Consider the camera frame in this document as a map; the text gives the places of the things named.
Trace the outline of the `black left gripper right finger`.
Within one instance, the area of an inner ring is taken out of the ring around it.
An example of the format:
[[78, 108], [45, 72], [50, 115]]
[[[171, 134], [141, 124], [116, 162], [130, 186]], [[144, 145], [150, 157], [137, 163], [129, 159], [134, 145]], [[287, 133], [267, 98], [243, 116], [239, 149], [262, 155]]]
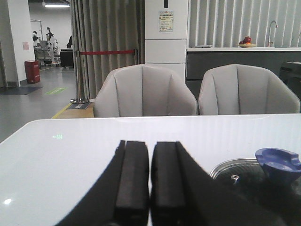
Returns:
[[283, 226], [278, 215], [213, 180], [180, 142], [157, 142], [151, 163], [154, 226]]

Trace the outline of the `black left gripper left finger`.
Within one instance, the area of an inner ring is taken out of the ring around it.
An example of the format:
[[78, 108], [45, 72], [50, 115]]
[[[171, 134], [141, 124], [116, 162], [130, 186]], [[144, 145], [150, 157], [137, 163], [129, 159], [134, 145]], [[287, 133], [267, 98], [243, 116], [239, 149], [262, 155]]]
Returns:
[[121, 140], [110, 163], [59, 226], [145, 226], [149, 214], [146, 144]]

